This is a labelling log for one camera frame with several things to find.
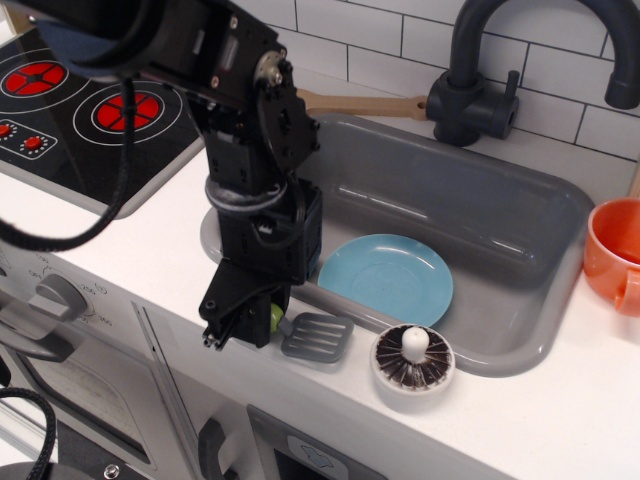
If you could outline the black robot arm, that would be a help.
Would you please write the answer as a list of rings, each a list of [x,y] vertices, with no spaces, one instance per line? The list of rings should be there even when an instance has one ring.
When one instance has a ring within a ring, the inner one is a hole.
[[[73,73],[118,81],[134,118],[137,77],[182,91],[205,143],[222,259],[199,308],[204,341],[263,347],[272,316],[321,251],[322,194],[297,176],[319,123],[277,33],[230,1],[18,1]]]

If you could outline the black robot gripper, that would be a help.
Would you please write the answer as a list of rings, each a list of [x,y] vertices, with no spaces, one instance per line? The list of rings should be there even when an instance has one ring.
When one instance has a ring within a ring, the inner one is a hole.
[[[286,313],[291,285],[304,284],[319,260],[322,201],[318,187],[300,182],[248,215],[207,212],[200,241],[218,268],[199,307],[205,347],[223,349],[231,338],[257,348],[269,343],[271,303]],[[271,298],[262,294],[271,291]]]

